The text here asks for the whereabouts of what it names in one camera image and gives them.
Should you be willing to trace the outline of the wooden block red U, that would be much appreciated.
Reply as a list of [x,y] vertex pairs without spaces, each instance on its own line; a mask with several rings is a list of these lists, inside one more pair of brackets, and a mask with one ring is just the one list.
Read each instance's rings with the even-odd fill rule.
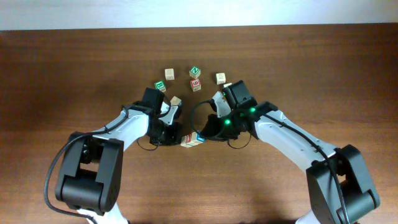
[[201,141],[198,140],[198,134],[196,132],[193,132],[189,135],[186,135],[185,144],[188,147],[193,147],[201,144]]

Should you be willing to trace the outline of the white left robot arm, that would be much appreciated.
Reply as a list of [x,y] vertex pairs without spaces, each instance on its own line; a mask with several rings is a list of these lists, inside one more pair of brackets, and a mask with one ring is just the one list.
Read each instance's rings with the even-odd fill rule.
[[74,132],[56,155],[62,160],[55,197],[68,211],[52,210],[89,223],[127,223],[116,203],[121,186],[124,151],[139,138],[149,137],[155,149],[180,144],[182,110],[177,97],[146,88],[142,100],[122,107],[120,115],[101,129]]

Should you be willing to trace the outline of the wooden block green V Z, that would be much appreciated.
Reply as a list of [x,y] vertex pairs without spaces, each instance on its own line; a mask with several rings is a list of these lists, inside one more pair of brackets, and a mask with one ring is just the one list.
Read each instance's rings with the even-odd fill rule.
[[187,141],[188,141],[189,139],[190,139],[190,138],[189,138],[189,135],[182,136],[180,145],[181,145],[182,147],[190,147],[190,145],[187,144]]

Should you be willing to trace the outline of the wooden block blue L 2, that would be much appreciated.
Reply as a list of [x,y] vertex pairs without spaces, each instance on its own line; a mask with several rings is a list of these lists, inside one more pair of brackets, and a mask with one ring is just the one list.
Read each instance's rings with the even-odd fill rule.
[[193,142],[195,144],[202,144],[205,142],[205,138],[201,137],[198,133],[193,132],[192,133],[192,138],[193,138]]

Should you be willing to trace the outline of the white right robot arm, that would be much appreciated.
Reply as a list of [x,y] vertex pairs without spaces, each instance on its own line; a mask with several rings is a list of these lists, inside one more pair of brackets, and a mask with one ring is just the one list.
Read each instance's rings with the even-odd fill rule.
[[236,140],[243,132],[268,143],[307,177],[310,211],[297,223],[356,223],[381,200],[358,148],[339,148],[291,122],[272,103],[258,103],[243,81],[207,100],[213,113],[200,135],[212,141]]

